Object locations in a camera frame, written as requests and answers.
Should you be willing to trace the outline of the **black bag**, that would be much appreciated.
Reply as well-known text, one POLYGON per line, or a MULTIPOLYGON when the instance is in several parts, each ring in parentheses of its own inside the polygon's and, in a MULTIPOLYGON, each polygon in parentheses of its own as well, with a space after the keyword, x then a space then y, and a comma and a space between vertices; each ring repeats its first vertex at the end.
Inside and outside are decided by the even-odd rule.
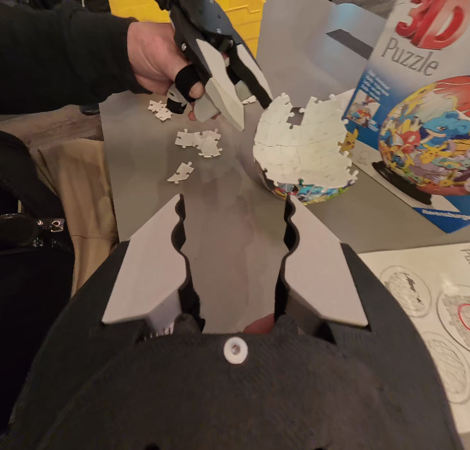
POLYGON ((74 248, 59 197, 27 146, 1 131, 0 428, 71 294, 74 248))

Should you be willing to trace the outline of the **person's left hand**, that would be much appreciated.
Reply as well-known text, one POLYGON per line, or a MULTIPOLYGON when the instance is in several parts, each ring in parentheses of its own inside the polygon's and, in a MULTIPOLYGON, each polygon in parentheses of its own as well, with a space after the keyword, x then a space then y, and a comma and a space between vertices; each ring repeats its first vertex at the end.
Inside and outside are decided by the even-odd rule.
POLYGON ((161 96, 191 64, 176 46, 170 23, 132 22, 127 31, 127 53, 137 82, 161 96))

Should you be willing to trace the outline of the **yellow plastic bin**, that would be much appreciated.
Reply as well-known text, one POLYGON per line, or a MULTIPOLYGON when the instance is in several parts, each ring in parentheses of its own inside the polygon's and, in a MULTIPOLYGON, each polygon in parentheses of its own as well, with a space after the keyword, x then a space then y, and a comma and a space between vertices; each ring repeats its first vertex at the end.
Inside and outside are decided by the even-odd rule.
MULTIPOLYGON (((257 57, 263 9, 266 0, 215 0, 230 19, 233 27, 257 57)), ((162 11, 155 0, 109 0, 114 16, 135 18, 141 22, 169 23, 169 13, 162 11)))

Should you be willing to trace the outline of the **puzzle ball cardboard box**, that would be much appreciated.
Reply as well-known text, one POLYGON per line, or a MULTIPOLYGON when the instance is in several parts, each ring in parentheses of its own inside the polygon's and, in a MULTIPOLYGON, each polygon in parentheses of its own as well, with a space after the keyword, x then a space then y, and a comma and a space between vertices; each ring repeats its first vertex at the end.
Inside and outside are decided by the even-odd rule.
POLYGON ((470 0, 397 0, 344 117, 357 167, 445 233, 469 226, 470 0))

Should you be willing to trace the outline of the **person's khaki trousers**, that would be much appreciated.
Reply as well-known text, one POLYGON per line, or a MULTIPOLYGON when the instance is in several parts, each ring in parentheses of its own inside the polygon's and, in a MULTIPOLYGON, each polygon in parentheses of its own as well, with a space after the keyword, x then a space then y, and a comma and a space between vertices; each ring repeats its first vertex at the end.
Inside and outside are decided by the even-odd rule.
POLYGON ((119 243, 104 142, 62 141, 31 155, 62 203, 75 253, 74 296, 119 243))

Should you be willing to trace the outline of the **joined white puzzle pieces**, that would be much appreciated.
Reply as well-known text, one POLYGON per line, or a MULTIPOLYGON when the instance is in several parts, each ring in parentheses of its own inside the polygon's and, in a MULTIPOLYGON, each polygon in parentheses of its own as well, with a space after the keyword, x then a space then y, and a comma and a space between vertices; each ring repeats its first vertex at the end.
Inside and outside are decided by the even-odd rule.
POLYGON ((217 128, 202 132, 189 132, 188 129, 184 129, 177 132, 174 144, 182 148, 194 147, 199 151, 199 156, 212 158, 221 155, 220 138, 221 134, 217 128))

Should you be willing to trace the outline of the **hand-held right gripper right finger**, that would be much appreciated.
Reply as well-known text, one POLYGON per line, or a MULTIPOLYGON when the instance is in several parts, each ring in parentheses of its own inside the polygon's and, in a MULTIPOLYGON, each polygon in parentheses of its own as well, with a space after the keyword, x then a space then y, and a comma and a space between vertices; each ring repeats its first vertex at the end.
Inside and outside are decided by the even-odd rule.
POLYGON ((288 251, 275 285, 275 320, 289 315, 308 335, 328 322, 368 326, 341 241, 292 195, 284 221, 288 251))

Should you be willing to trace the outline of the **white instruction sheet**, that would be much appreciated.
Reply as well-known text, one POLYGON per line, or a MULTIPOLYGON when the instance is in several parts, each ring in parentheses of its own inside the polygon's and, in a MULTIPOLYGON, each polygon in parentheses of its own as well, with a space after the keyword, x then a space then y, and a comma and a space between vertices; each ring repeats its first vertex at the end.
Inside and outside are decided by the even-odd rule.
POLYGON ((454 408, 469 407, 470 246, 360 254, 414 323, 454 408))

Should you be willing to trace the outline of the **partly built puzzle ball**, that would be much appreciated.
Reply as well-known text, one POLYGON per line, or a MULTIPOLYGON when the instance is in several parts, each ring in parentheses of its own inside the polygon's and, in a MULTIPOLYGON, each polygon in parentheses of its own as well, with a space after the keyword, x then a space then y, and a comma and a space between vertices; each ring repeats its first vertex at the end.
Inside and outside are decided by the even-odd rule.
POLYGON ((298 124, 287 93, 278 95, 261 114, 257 125, 253 159, 266 188, 285 200, 296 197, 311 205, 348 191, 358 179, 349 150, 343 149, 347 136, 343 118, 353 89, 331 94, 327 100, 312 96, 300 108, 298 124))

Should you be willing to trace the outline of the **person's right hand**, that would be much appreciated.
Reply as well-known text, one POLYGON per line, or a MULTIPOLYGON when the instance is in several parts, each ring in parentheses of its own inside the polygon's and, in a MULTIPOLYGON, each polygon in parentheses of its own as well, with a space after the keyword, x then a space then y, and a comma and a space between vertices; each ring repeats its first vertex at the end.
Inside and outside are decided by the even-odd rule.
POLYGON ((243 330, 244 334, 270 334, 274 328, 274 313, 255 320, 246 326, 243 330))

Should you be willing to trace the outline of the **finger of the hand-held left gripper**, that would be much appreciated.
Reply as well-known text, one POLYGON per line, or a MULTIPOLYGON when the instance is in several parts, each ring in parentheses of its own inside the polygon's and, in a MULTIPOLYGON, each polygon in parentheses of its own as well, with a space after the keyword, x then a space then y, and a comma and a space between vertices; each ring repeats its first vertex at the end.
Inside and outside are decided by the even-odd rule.
POLYGON ((248 95, 255 96, 263 109, 267 109, 273 101, 273 94, 258 63, 244 44, 234 45, 228 54, 229 66, 241 82, 236 89, 242 92, 242 100, 248 95))
POLYGON ((243 131, 244 106, 227 74, 222 54, 206 41, 197 39, 196 42, 210 73, 204 95, 196 100, 197 121, 206 122, 220 113, 235 129, 243 131))

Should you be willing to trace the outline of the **person's left forearm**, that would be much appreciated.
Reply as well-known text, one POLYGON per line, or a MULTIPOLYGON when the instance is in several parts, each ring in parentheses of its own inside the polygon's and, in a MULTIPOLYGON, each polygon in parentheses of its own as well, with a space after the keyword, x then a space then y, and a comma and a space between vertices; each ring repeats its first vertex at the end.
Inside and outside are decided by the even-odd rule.
POLYGON ((97 104, 125 91, 150 94, 128 58, 133 22, 73 1, 53 10, 1 4, 1 115, 97 104))

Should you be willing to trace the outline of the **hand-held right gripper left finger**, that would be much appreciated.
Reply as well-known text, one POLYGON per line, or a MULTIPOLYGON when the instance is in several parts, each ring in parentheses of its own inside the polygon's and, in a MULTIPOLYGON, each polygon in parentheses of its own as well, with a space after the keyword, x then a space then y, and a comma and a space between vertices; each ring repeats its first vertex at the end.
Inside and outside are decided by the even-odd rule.
POLYGON ((189 260, 181 252, 185 218, 184 196, 178 194, 130 237, 103 324, 144 320, 152 331, 164 334, 186 314, 203 331, 200 299, 189 260))

